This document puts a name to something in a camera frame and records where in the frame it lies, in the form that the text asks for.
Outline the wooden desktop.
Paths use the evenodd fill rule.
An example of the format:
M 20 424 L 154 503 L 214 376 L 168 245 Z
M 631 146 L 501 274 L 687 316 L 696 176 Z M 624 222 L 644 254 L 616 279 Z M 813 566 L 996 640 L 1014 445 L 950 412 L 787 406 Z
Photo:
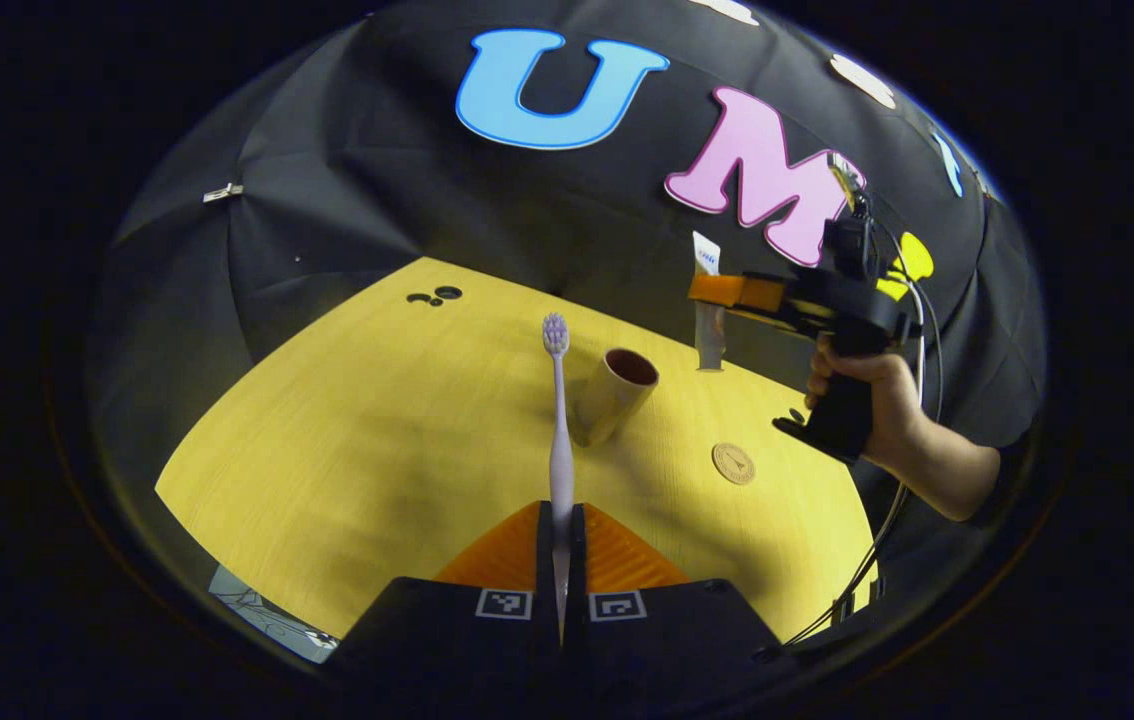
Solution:
M 572 391 L 613 347 L 660 373 L 613 437 L 573 452 L 576 500 L 691 578 L 733 582 L 779 638 L 828 610 L 872 530 L 846 466 L 773 427 L 799 393 L 733 364 L 699 372 L 687 341 L 433 259 L 344 300 L 235 382 L 166 461 L 156 495 L 243 583 L 342 635 L 390 579 L 435 577 L 548 498 L 549 313 L 570 328 Z M 753 457 L 753 483 L 716 471 L 721 442 Z

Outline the round cork coaster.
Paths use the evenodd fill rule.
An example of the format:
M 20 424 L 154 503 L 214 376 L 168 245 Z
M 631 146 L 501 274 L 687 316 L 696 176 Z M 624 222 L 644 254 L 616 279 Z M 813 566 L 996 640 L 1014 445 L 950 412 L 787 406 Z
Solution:
M 744 448 L 737 444 L 716 443 L 710 450 L 716 471 L 736 486 L 747 486 L 756 478 L 756 465 Z

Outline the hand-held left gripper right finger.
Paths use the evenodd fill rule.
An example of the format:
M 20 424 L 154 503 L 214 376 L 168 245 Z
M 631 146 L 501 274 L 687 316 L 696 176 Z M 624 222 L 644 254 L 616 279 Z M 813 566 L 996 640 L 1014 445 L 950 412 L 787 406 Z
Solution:
M 733 582 L 691 578 L 593 503 L 572 511 L 567 675 L 585 693 L 745 693 L 799 662 Z

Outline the white toothbrush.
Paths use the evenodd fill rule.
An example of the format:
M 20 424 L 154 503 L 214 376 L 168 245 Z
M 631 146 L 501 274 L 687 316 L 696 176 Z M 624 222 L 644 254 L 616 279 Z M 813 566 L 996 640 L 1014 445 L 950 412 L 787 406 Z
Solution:
M 555 434 L 550 443 L 549 460 L 553 530 L 550 557 L 555 573 L 555 611 L 557 611 L 558 629 L 562 632 L 566 624 L 567 598 L 570 592 L 570 528 L 575 469 L 573 469 L 570 427 L 567 420 L 567 383 L 564 378 L 564 356 L 570 350 L 570 331 L 561 314 L 550 313 L 544 317 L 541 324 L 541 340 L 552 359 L 555 374 Z

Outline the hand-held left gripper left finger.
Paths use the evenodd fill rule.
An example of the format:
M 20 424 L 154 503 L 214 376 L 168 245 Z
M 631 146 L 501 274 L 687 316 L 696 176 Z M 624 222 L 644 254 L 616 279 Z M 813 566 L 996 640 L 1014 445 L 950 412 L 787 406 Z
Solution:
M 552 506 L 532 501 L 434 578 L 397 577 L 352 626 L 325 674 L 356 693 L 523 693 L 561 651 Z

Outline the white toothpaste tube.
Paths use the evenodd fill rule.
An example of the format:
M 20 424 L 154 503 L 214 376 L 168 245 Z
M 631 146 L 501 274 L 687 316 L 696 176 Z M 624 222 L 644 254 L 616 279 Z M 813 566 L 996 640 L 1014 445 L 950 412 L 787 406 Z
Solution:
M 721 247 L 710 242 L 704 234 L 692 232 L 692 255 L 694 276 L 718 276 Z M 695 348 L 699 351 L 699 372 L 722 372 L 723 370 L 723 310 L 714 305 L 695 302 Z

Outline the beige cup with handle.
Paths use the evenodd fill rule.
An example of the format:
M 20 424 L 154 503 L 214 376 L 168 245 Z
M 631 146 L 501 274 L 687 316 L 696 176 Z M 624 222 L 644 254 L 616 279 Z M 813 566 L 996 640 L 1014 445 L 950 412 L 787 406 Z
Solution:
M 586 447 L 607 442 L 659 382 L 653 361 L 631 348 L 609 348 L 573 393 L 573 438 Z

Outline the black backdrop cloth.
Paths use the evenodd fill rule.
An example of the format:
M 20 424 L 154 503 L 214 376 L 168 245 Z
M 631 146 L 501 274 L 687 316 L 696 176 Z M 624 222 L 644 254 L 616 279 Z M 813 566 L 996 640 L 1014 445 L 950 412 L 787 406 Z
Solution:
M 156 478 L 302 329 L 433 259 L 692 346 L 692 232 L 723 273 L 831 266 L 820 231 L 846 213 L 831 152 L 868 177 L 879 251 L 890 266 L 905 252 L 936 319 L 925 409 L 974 443 L 1015 443 L 1047 386 L 1027 237 L 904 88 L 723 0 L 421 0 L 248 83 L 134 201 L 86 354 L 105 469 L 155 544 L 225 568 Z M 225 183 L 242 196 L 202 204 Z M 799 338 L 737 316 L 723 333 L 723 366 L 801 396 Z

